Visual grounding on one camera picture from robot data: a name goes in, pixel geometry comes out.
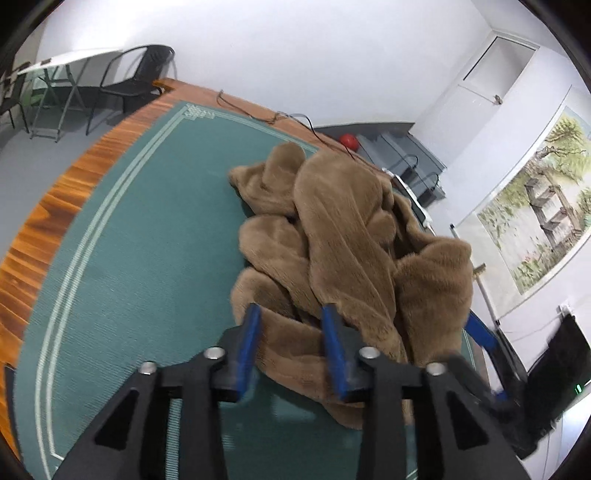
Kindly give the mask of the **brown fleece garment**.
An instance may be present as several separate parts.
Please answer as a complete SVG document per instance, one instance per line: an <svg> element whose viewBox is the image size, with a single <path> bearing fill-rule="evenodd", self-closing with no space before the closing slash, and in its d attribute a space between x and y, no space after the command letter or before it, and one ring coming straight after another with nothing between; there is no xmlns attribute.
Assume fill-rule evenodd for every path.
<svg viewBox="0 0 591 480"><path fill-rule="evenodd" d="M471 247L424 231L383 173L287 142L263 162L231 169L228 180L250 209L238 231L245 269L230 303L236 320L250 304L262 311L256 364L264 375L358 430L363 406L342 403L329 382L325 305L394 361L422 367L460 351Z"/></svg>

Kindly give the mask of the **black metal chair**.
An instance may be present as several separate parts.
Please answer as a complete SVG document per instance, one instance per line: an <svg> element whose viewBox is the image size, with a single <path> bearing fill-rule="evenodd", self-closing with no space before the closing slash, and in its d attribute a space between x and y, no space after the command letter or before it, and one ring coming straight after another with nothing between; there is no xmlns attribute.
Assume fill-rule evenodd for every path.
<svg viewBox="0 0 591 480"><path fill-rule="evenodd" d="M142 55L133 74L121 81L106 84L109 70L117 60L122 59L126 55L134 54L141 51ZM162 44L148 44L136 46L118 53L107 64L102 78L100 80L95 99L93 101L88 121L86 124L85 135L90 132L90 126L102 95L113 96L122 99L123 111L126 111L126 100L132 98L139 98L145 95L150 95L154 90L162 94L162 88L154 85L156 80L160 79L165 67L167 67L174 59L175 51L172 47Z"/></svg>

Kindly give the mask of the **wooden ruler stick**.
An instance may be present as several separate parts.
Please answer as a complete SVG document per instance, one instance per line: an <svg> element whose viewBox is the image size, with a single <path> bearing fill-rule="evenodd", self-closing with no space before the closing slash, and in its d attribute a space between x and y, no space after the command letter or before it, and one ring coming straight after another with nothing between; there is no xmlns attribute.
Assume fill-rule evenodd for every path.
<svg viewBox="0 0 591 480"><path fill-rule="evenodd" d="M475 277L478 277L479 275L481 275L485 271L486 271L486 264L482 263L473 269L473 275Z"/></svg>

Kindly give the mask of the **red ball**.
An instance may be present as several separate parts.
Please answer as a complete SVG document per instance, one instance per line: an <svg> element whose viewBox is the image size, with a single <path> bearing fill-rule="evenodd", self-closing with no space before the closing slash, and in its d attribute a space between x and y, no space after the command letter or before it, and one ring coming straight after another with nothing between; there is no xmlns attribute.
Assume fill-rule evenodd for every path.
<svg viewBox="0 0 591 480"><path fill-rule="evenodd" d="M349 134L349 133L342 134L342 136L339 137L339 142L342 145L344 145L346 147L346 149L349 149L353 152L358 151L360 148L359 140L353 134Z"/></svg>

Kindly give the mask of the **hanging scroll painting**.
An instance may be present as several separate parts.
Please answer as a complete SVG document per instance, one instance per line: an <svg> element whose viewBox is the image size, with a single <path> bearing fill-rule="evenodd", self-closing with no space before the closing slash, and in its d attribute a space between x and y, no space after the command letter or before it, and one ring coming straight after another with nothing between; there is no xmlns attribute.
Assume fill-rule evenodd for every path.
<svg viewBox="0 0 591 480"><path fill-rule="evenodd" d="M590 238L590 96L569 88L517 166L453 234L472 246L494 319L546 285Z"/></svg>

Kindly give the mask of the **white folding table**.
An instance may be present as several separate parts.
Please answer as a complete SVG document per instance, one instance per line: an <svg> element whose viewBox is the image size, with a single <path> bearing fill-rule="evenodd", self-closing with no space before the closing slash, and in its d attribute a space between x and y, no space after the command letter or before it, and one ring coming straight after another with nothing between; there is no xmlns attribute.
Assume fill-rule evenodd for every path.
<svg viewBox="0 0 591 480"><path fill-rule="evenodd" d="M32 123L27 127L29 138L52 138L58 142L62 136L62 127L72 100L75 99L78 110L87 112L87 108L80 93L80 81L90 61L103 55L117 55L117 50L75 50L52 56L49 59L39 61L32 66L20 70L17 78L29 78L32 83L39 80L44 85L41 99L37 103ZM41 112L56 107L60 111L60 117L55 127L40 127L38 125Z"/></svg>

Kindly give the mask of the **green table mat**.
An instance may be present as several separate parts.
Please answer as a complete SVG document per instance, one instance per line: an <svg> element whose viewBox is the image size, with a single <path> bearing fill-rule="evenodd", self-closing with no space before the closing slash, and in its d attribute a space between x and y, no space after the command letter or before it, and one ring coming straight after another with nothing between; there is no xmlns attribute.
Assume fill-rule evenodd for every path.
<svg viewBox="0 0 591 480"><path fill-rule="evenodd" d="M141 363L191 359L238 324L230 294L250 216L228 180L274 147L315 145L238 114L179 103L109 169L53 258L15 377L22 461L52 479L78 437ZM362 432L254 366L221 405L233 479L352 479Z"/></svg>

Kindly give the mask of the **black power adapter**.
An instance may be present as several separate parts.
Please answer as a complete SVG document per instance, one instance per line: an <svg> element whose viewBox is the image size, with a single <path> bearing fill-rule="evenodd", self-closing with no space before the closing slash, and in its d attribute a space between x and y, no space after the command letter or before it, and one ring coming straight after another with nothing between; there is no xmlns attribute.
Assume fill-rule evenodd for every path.
<svg viewBox="0 0 591 480"><path fill-rule="evenodd" d="M411 184L413 181L415 181L415 179L419 177L419 173L417 170L419 159L416 155L410 155L405 156L403 160L407 164L407 168L401 174L401 178L405 183Z"/></svg>
<svg viewBox="0 0 591 480"><path fill-rule="evenodd" d="M428 178L433 179L431 185L429 185L426 181ZM443 200L446 197L446 193L442 187L439 174L430 174L426 177L426 180L423 181L423 183L426 185L426 189L418 198L418 202L425 208L429 207L435 202Z"/></svg>

